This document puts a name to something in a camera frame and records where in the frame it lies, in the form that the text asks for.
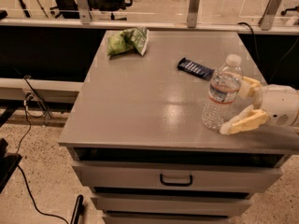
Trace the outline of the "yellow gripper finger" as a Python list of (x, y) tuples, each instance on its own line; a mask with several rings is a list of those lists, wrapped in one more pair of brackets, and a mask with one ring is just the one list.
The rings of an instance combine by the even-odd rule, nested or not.
[(259, 80), (256, 80), (251, 77), (243, 77), (238, 96), (242, 99), (253, 97), (255, 95), (255, 92), (261, 87), (262, 84)]
[(253, 105), (247, 106), (237, 116), (223, 123), (220, 133), (225, 135), (255, 130), (269, 120), (269, 115), (262, 109), (255, 109)]

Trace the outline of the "white rounded gripper body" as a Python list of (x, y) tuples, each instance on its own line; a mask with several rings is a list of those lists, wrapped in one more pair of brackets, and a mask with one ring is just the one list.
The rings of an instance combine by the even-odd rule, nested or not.
[(299, 126), (299, 91), (282, 85), (267, 85), (255, 92), (254, 107), (268, 115), (268, 126)]

